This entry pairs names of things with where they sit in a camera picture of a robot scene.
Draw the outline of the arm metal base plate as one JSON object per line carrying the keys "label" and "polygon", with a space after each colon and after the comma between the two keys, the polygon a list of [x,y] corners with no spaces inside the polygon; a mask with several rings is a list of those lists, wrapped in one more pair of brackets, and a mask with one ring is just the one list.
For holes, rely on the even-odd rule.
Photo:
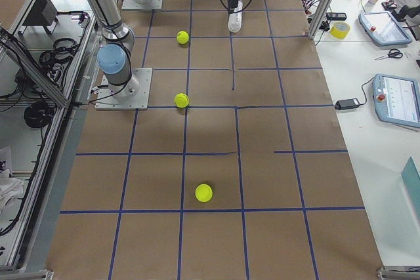
{"label": "arm metal base plate", "polygon": [[124,11],[139,11],[139,10],[160,10],[162,8],[163,0],[151,0],[149,3],[140,4],[133,0],[124,0],[122,10]]}
{"label": "arm metal base plate", "polygon": [[152,82],[152,68],[133,68],[132,77],[127,86],[115,96],[121,87],[109,85],[105,75],[102,76],[102,85],[108,85],[98,92],[99,101],[95,102],[97,110],[146,110]]}

